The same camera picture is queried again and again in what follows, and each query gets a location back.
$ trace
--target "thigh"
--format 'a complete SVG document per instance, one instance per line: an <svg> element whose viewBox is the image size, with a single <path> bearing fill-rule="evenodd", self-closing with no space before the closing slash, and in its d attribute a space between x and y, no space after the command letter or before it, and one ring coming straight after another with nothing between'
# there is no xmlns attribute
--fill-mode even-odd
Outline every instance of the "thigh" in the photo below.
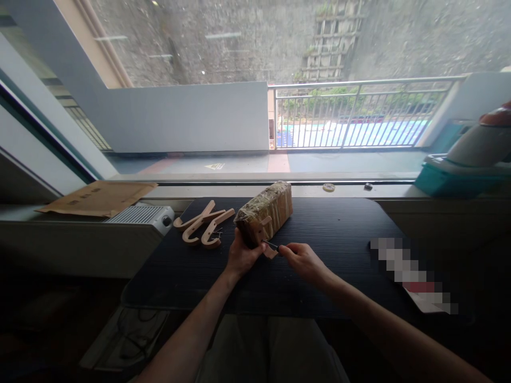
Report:
<svg viewBox="0 0 511 383"><path fill-rule="evenodd" d="M313 319L269 318L270 382L349 382Z"/></svg>
<svg viewBox="0 0 511 383"><path fill-rule="evenodd" d="M266 382L266 317L224 315L196 382Z"/></svg>

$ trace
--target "person's right hand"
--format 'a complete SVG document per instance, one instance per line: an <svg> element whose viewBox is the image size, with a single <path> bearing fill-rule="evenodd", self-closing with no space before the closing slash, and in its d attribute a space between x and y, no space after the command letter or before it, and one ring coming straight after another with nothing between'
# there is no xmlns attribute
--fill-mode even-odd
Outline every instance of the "person's right hand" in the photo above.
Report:
<svg viewBox="0 0 511 383"><path fill-rule="evenodd" d="M290 243L279 246L279 253L286 257L287 262L305 281L319 287L332 272L307 244Z"/></svg>

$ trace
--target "wooden hook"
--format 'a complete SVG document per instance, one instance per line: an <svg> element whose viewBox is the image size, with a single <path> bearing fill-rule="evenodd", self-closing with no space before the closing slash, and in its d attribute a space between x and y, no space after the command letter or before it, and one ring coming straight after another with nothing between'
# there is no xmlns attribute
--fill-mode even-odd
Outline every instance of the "wooden hook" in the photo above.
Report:
<svg viewBox="0 0 511 383"><path fill-rule="evenodd" d="M198 220L196 220L188 229L184 231L183 241L189 246L198 245L200 243L200 240L197 237L190 238L190 235L192 235L200 226L202 226L203 223L214 220L215 218L220 217L224 213L225 210L219 210L214 213L201 215Z"/></svg>
<svg viewBox="0 0 511 383"><path fill-rule="evenodd" d="M224 222L226 219L232 217L233 215L234 209L229 209L224 214L211 221L211 223L208 225L208 228L206 229L201 238L201 242L206 249L214 249L220 246L221 244L220 238L215 238L214 240L211 241L209 240L209 238L211 237L211 234L213 234L213 232L215 231L215 228L217 227L218 224Z"/></svg>
<svg viewBox="0 0 511 383"><path fill-rule="evenodd" d="M258 240L258 243L261 243L261 241L264 239L264 240L269 240L271 238L266 238L266 234L265 234L265 226L267 224L269 224L271 222L271 216L267 216L266 218L264 218L261 222L259 222L259 230L257 231L257 234L256 234L256 237L257 237L257 240ZM275 256L278 254L278 251L275 251L273 250L271 247L267 246L266 247L266 250L264 252L264 255L267 257L267 258L270 258L270 259L273 259L275 258Z"/></svg>
<svg viewBox="0 0 511 383"><path fill-rule="evenodd" d="M185 231L186 229L188 229L191 225L193 225L198 219L200 219L200 217L202 217L203 215L207 215L209 213L211 213L211 210L213 210L213 208L215 207L215 202L214 200L211 200L207 205L206 207L204 208L204 210L202 211L202 213L200 213L198 216L190 219L189 221L183 223L183 221L181 220L181 217L178 217L174 220L174 227L176 229L178 229L179 231Z"/></svg>

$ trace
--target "wooden box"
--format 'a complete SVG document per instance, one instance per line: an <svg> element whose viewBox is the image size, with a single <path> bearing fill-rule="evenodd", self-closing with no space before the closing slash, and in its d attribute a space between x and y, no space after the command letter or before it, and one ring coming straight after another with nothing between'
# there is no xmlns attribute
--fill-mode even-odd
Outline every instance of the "wooden box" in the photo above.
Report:
<svg viewBox="0 0 511 383"><path fill-rule="evenodd" d="M234 222L247 246L254 248L262 239L272 239L291 214L291 184L278 181L248 201L238 211Z"/></svg>

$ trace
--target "black table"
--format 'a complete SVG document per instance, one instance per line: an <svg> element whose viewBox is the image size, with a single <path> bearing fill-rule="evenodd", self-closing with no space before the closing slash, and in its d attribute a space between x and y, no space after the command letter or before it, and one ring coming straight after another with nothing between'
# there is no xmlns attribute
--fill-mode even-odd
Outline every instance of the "black table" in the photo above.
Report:
<svg viewBox="0 0 511 383"><path fill-rule="evenodd" d="M195 200L182 220L200 214L212 198ZM249 198L214 198L216 210L236 211ZM275 244L308 243L337 275L383 307L410 322L422 314L404 292L371 262L368 242L403 233L374 201L364 198L294 198L293 215L271 240ZM234 239L233 218L223 222L222 244L213 250L189 247L172 228L127 285L125 306L192 310L227 263ZM196 232L201 237L207 226ZM238 283L226 303L227 313L307 318L346 318L321 292L301 280L283 257L262 256Z"/></svg>

